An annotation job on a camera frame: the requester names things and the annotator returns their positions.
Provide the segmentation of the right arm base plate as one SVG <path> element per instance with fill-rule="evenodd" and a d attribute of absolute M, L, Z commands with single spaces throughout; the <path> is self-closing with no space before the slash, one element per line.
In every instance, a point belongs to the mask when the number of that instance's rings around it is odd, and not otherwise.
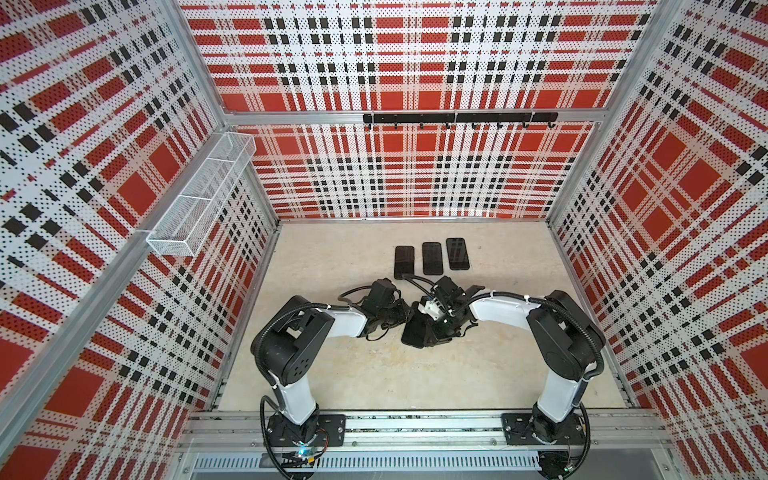
<path fill-rule="evenodd" d="M 562 422 L 554 422 L 543 414 L 504 413 L 502 432 L 508 445 L 562 446 L 583 445 L 586 432 L 581 418 L 571 413 Z"/>

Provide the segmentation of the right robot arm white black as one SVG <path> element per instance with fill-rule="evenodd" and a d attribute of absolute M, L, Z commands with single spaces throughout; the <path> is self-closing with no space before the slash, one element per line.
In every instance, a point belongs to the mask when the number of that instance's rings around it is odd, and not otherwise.
<path fill-rule="evenodd" d="M 484 286 L 468 289 L 444 276 L 411 305 L 403 344 L 422 349 L 462 338 L 482 322 L 529 332 L 548 368 L 544 388 L 534 403 L 526 432 L 554 445 L 564 437 L 591 379 L 605 369 L 606 339 L 600 328 L 568 293 L 554 290 L 531 297 Z"/>

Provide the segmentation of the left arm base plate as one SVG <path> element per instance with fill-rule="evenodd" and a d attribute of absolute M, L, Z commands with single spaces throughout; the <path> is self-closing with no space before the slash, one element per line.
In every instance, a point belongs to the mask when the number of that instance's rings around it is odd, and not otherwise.
<path fill-rule="evenodd" d="M 344 443 L 347 417 L 343 414 L 312 414 L 303 424 L 294 424 L 276 413 L 267 423 L 267 440 L 273 447 L 340 447 Z"/>

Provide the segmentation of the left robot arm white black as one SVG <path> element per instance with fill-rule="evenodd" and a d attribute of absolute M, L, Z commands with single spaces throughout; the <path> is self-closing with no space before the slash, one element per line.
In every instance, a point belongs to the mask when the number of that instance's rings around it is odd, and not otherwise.
<path fill-rule="evenodd" d="M 388 278 L 344 291 L 337 300 L 335 305 L 292 296 L 251 344 L 255 365 L 275 393 L 276 410 L 291 426 L 305 428 L 316 421 L 319 407 L 308 372 L 327 339 L 368 340 L 377 330 L 388 333 L 413 316 Z"/>

